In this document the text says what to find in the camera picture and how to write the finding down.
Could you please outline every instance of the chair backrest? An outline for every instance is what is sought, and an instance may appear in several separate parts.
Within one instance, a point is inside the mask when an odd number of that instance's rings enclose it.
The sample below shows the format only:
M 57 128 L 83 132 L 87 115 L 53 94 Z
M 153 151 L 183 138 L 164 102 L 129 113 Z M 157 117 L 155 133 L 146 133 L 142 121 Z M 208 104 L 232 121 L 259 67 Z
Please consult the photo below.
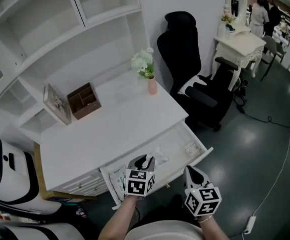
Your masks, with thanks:
M 278 42 L 276 42 L 276 46 L 277 46 L 277 52 L 281 55 L 285 55 L 285 51 L 284 51 L 284 48 L 282 47 L 282 45 Z
M 265 35 L 262 38 L 266 42 L 265 48 L 267 48 L 273 55 L 277 54 L 277 45 L 276 41 L 269 35 Z
M 186 11 L 171 12 L 165 19 L 167 31 L 158 37 L 157 45 L 178 91 L 201 70 L 196 20 Z

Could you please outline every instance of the drawer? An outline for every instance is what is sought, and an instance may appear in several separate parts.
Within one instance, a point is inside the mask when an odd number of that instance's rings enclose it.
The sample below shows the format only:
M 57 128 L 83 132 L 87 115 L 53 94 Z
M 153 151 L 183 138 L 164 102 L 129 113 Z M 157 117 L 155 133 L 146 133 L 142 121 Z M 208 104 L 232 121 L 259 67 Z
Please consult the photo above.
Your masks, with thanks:
M 94 170 L 53 190 L 71 195 L 95 197 L 108 191 L 108 188 L 102 174 Z
M 189 143 L 195 143 L 201 150 L 195 157 L 190 157 L 184 149 L 184 146 Z M 135 157 L 149 154 L 156 147 L 160 148 L 160 151 L 164 154 L 164 156 L 169 158 L 169 161 L 159 165 L 156 168 L 153 192 L 181 176 L 185 166 L 196 165 L 213 150 L 213 148 L 207 150 L 201 141 L 188 128 L 185 122 L 181 121 L 167 132 L 156 137 L 153 141 L 145 144 L 136 151 L 133 151 L 114 162 L 106 164 L 100 168 L 100 171 L 115 203 L 117 204 L 117 206 L 113 207 L 113 209 L 116 209 L 120 205 L 121 200 L 113 188 L 109 175 L 122 166 L 127 167 L 129 162 Z

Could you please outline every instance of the flower vase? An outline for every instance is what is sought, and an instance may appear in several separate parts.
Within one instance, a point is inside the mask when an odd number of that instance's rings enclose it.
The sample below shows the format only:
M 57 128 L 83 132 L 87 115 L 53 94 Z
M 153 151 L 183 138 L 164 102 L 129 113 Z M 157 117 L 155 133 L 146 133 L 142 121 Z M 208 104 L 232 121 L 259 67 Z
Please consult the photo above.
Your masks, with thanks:
M 226 35 L 226 22 L 220 21 L 219 27 L 218 27 L 218 37 L 220 39 L 225 38 Z
M 148 92 L 150 95 L 155 95 L 157 93 L 157 83 L 155 77 L 148 79 Z

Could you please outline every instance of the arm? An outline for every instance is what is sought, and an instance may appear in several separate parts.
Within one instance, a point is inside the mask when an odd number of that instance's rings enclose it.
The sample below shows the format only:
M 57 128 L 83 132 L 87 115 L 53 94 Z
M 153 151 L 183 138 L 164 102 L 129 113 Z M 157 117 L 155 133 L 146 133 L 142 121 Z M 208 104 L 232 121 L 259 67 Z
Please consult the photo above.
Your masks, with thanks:
M 266 10 L 264 10 L 264 19 L 265 19 L 265 23 L 269 22 L 268 12 Z
M 124 240 L 133 217 L 137 196 L 125 198 L 118 211 L 100 232 L 98 240 Z
M 209 216 L 203 216 L 200 220 L 203 221 Z M 205 240 L 229 240 L 222 229 L 218 226 L 214 217 L 200 224 Z

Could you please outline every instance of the pink vase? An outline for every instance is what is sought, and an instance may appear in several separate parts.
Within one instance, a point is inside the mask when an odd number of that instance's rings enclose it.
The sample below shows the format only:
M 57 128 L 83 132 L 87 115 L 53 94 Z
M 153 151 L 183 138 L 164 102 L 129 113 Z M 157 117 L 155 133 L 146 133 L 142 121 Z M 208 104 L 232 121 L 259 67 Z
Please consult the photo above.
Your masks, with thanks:
M 157 83 L 155 77 L 148 79 L 148 92 L 150 95 L 155 95 L 157 93 Z

